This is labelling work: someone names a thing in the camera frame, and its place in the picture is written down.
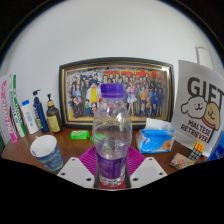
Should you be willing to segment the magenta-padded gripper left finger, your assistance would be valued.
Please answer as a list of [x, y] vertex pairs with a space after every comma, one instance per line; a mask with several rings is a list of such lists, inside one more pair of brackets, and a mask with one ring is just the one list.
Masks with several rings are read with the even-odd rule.
[[96, 150], [91, 147], [80, 157], [71, 157], [58, 176], [84, 188], [93, 188], [97, 172]]

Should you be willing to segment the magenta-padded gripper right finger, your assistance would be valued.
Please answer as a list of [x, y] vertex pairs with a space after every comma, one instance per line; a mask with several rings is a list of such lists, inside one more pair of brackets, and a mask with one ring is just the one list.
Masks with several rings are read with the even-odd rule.
[[140, 188], [166, 176], [166, 172], [153, 157], [145, 157], [130, 147], [125, 172], [126, 188]]

